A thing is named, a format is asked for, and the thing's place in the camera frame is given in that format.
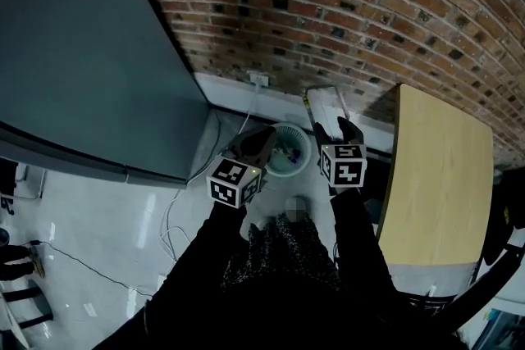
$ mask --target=white box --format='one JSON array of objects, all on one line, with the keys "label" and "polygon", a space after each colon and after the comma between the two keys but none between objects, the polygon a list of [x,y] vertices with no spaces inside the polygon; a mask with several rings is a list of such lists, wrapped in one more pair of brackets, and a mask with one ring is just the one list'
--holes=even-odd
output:
[{"label": "white box", "polygon": [[364,144],[323,145],[321,169],[331,187],[363,187],[367,148]]},{"label": "white box", "polygon": [[240,208],[260,189],[262,170],[226,157],[216,157],[206,173],[208,196]]}]

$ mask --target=wooden table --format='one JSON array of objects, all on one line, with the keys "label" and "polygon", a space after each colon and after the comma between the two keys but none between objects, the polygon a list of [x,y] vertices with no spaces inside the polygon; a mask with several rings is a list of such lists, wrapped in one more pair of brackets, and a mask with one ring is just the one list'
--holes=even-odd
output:
[{"label": "wooden table", "polygon": [[492,131],[406,84],[399,87],[378,237],[390,264],[477,261],[491,207]]}]

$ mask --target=white floor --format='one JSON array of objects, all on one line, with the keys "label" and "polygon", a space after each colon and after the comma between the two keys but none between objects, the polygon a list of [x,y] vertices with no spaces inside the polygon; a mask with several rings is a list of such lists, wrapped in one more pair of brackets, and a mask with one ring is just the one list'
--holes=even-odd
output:
[{"label": "white floor", "polygon": [[[195,167],[206,159],[217,134],[214,118],[211,116],[208,122]],[[221,113],[221,120],[220,145],[224,145],[242,119]],[[28,186],[34,190],[38,178],[39,170],[30,169],[29,183],[20,183],[18,192],[27,193]],[[319,237],[331,254],[336,239],[334,220],[326,181],[317,168],[316,153],[301,174],[289,179],[269,175],[266,180],[263,191],[249,205],[242,232],[261,215],[281,212],[289,196],[302,195],[311,202]],[[115,184],[48,172],[43,198],[37,202],[17,202],[14,216],[2,211],[1,226],[11,234],[11,244],[31,239],[48,241],[115,280],[143,293],[153,293],[171,268],[171,260],[158,246],[158,237],[163,210],[175,193],[174,189]],[[205,176],[201,176],[174,203],[170,226],[180,226],[192,239],[211,208]],[[171,238],[180,255],[187,242],[177,231],[173,231]],[[31,278],[44,291],[55,320],[24,331],[35,348],[92,348],[143,306],[146,297],[94,274],[48,245],[40,247],[47,276],[45,280],[35,275]],[[428,271],[398,266],[390,270],[400,289],[424,294],[436,285],[437,294],[445,295],[457,292],[464,285],[469,267]],[[26,280],[17,280],[4,282],[3,286],[11,290],[23,289],[25,285]],[[19,320],[37,315],[30,303],[11,306]]]}]

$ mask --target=black sleeve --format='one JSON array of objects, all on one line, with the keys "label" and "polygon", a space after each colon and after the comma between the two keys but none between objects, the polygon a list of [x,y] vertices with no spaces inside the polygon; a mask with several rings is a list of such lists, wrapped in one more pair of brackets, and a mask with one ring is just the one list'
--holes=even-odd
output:
[{"label": "black sleeve", "polygon": [[180,256],[164,284],[133,318],[95,349],[130,346],[149,348],[195,322],[199,303],[210,303],[220,293],[222,276],[240,241],[246,208],[234,209],[215,202],[212,214]]},{"label": "black sleeve", "polygon": [[408,322],[414,309],[392,283],[361,194],[357,189],[348,189],[335,196],[331,205],[341,281],[387,323]]}]

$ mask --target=power outlet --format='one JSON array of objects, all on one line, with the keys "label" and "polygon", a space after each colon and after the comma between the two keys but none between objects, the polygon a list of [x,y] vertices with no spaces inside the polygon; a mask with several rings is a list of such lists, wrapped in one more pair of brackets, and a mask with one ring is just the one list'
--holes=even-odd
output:
[{"label": "power outlet", "polygon": [[264,75],[263,73],[259,73],[257,71],[250,71],[249,72],[249,81],[252,84],[258,84],[259,86],[268,86],[268,76]]}]

